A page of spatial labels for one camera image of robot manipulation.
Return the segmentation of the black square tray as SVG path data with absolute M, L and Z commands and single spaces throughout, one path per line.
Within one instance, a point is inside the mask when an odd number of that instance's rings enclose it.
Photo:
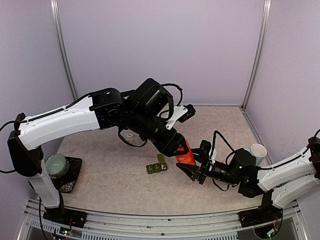
M 70 194 L 77 182 L 80 174 L 83 160 L 77 157 L 66 157 L 67 168 L 66 171 L 60 176 L 49 175 L 55 188 L 65 194 Z

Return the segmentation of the front aluminium rail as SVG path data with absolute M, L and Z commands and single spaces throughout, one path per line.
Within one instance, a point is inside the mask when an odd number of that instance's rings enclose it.
M 237 211 L 210 214 L 146 216 L 88 211 L 83 227 L 40 220 L 39 203 L 25 209 L 29 225 L 67 240 L 256 240 L 257 226 L 241 225 Z

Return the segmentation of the right aluminium frame post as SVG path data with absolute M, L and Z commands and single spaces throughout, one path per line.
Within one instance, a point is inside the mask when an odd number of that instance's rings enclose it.
M 268 30 L 271 5 L 272 5 L 271 0 L 265 0 L 263 2 L 263 11 L 262 11 L 261 23 L 259 28 L 257 46 L 256 46 L 254 58 L 253 58 L 253 64 L 252 64 L 252 68 L 249 76 L 249 82 L 248 82 L 245 95 L 242 101 L 242 105 L 241 105 L 241 108 L 244 112 L 246 112 L 248 109 L 250 99 L 254 90 L 254 85 L 257 79 L 257 74 L 259 71 L 260 61 L 263 55 L 263 49 L 264 49 L 265 39 L 267 35 L 267 30 Z

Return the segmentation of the aluminium frame post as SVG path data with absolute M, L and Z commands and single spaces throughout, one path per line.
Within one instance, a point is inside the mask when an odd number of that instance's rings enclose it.
M 60 18 L 60 11 L 59 11 L 59 3 L 57 0 L 50 0 L 50 8 L 51 8 L 51 14 L 53 19 L 53 24 L 56 32 L 57 42 L 58 42 L 58 48 L 60 51 L 60 56 L 64 68 L 64 72 L 66 75 L 66 81 L 67 85 L 69 87 L 71 97 L 75 101 L 79 98 L 79 94 L 76 88 L 75 81 L 73 79 L 70 62 L 68 58 L 68 53 L 65 45 L 64 40 L 64 34 L 63 34 L 63 28 Z
M 267 30 L 268 30 L 271 5 L 272 5 L 271 0 L 265 0 L 263 2 L 263 11 L 262 11 L 261 23 L 259 28 L 257 46 L 256 46 L 254 58 L 253 58 L 253 64 L 252 64 L 252 68 L 249 76 L 249 82 L 248 82 L 245 95 L 242 101 L 242 105 L 241 105 L 241 108 L 244 112 L 246 112 L 248 109 L 250 99 L 254 90 L 254 85 L 257 79 L 257 74 L 259 71 L 260 61 L 263 55 L 263 49 L 264 49 L 265 39 L 267 35 Z

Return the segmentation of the green pill organizer box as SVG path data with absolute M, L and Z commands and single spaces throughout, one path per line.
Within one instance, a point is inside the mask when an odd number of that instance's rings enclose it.
M 157 162 L 146 165 L 146 172 L 151 175 L 155 173 L 165 172 L 168 170 L 168 165 L 165 161 L 165 156 L 161 153 L 156 155 Z

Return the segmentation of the light blue mug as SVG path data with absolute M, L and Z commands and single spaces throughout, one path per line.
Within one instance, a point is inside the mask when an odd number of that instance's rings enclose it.
M 244 149 L 256 158 L 257 165 L 263 161 L 268 153 L 267 149 L 259 143 L 254 143 L 250 147 L 245 147 Z

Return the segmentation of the green ceramic bowl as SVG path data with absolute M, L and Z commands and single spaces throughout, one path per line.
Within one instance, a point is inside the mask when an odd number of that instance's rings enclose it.
M 45 162 L 45 169 L 51 176 L 61 176 L 67 170 L 67 159 L 62 154 L 51 155 Z

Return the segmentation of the small white bottle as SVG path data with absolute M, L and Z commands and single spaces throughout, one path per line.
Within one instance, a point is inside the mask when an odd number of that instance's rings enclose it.
M 128 133 L 126 135 L 126 140 L 131 143 L 133 141 L 133 135 L 131 133 Z

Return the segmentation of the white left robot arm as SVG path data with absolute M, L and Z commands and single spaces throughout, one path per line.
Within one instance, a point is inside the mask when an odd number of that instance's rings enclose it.
M 120 92 L 105 88 L 88 93 L 76 101 L 46 113 L 26 116 L 13 122 L 7 141 L 14 169 L 28 179 L 50 214 L 63 223 L 70 211 L 44 169 L 41 146 L 73 134 L 117 127 L 130 130 L 141 140 L 151 142 L 167 157 L 189 152 L 184 136 L 174 128 L 195 114 L 192 105 L 175 104 L 167 84 L 152 78 L 138 88 Z

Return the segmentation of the red cylindrical can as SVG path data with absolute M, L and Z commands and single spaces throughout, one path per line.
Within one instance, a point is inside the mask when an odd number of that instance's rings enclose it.
M 180 145 L 177 149 L 178 155 L 176 155 L 175 158 L 180 164 L 195 166 L 196 161 L 187 140 L 185 140 L 185 144 L 187 148 L 185 148 L 183 145 Z

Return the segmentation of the left aluminium frame post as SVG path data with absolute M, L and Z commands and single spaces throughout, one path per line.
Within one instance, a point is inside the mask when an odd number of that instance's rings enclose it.
M 64 68 L 64 72 L 66 75 L 66 81 L 67 85 L 69 87 L 71 97 L 75 101 L 79 98 L 79 94 L 76 88 L 75 81 L 73 79 L 70 62 L 68 58 L 68 53 L 65 45 L 64 40 L 64 34 L 63 34 L 63 28 L 60 18 L 60 11 L 59 11 L 59 3 L 57 0 L 50 0 L 50 8 L 51 8 L 51 14 L 53 19 L 53 24 L 56 32 L 57 42 L 58 42 L 58 48 L 60 51 L 60 56 Z

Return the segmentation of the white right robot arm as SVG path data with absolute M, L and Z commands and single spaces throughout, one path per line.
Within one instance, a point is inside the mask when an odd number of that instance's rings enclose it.
M 244 148 L 232 151 L 229 163 L 211 160 L 213 148 L 203 140 L 199 148 L 192 149 L 199 166 L 176 163 L 192 181 L 203 184 L 206 178 L 238 188 L 238 193 L 247 198 L 270 194 L 270 202 L 256 210 L 256 218 L 266 222 L 276 209 L 284 208 L 308 191 L 320 185 L 320 139 L 313 136 L 301 151 L 277 164 L 260 167 L 256 158 Z

